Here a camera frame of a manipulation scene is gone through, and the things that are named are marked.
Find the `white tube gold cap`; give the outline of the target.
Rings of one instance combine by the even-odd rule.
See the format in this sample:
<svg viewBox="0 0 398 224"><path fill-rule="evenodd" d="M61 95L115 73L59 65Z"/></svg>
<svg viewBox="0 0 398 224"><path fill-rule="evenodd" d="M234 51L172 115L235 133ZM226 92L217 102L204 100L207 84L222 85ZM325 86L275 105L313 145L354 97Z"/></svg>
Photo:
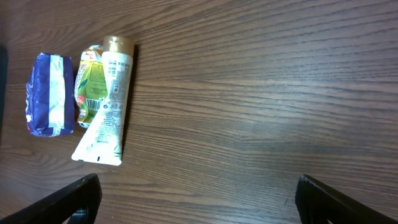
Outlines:
<svg viewBox="0 0 398 224"><path fill-rule="evenodd" d="M74 161L112 166L122 164L123 131L131 80L134 41L109 35L103 41L102 62L108 95L86 130Z"/></svg>

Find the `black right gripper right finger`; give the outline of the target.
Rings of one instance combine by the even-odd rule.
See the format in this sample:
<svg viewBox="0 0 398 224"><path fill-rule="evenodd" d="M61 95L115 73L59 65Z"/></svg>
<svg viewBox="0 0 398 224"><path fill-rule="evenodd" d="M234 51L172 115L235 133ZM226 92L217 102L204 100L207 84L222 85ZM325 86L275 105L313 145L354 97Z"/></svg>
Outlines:
<svg viewBox="0 0 398 224"><path fill-rule="evenodd" d="M397 221L385 216L334 188L309 176L301 175L295 193L302 223L390 223Z"/></svg>

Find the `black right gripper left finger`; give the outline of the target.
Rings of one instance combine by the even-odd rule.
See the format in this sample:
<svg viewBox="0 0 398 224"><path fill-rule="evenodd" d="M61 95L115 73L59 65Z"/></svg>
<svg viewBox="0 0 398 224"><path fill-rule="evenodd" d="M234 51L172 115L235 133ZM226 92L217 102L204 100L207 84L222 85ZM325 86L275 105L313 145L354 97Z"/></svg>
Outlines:
<svg viewBox="0 0 398 224"><path fill-rule="evenodd" d="M1 223L94 223L101 199L100 180L92 173L1 219Z"/></svg>

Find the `green snack pouch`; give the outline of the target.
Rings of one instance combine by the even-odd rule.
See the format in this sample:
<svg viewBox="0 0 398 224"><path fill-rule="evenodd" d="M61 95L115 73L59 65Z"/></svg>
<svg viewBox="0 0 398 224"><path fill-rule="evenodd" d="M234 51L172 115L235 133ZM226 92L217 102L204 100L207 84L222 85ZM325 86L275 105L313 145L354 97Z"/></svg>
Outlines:
<svg viewBox="0 0 398 224"><path fill-rule="evenodd" d="M102 45L92 45L81 54L75 80L74 98L79 112L77 122L83 128L90 126L100 109L101 102L108 95L102 53Z"/></svg>

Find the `purple snack packet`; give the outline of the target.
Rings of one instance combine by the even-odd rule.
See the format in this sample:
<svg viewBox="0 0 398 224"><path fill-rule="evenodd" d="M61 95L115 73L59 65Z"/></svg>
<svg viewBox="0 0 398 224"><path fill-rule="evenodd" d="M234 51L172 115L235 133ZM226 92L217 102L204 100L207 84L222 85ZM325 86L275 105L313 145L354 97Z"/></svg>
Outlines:
<svg viewBox="0 0 398 224"><path fill-rule="evenodd" d="M26 84L28 132L38 137L71 134L75 127L72 59L39 53Z"/></svg>

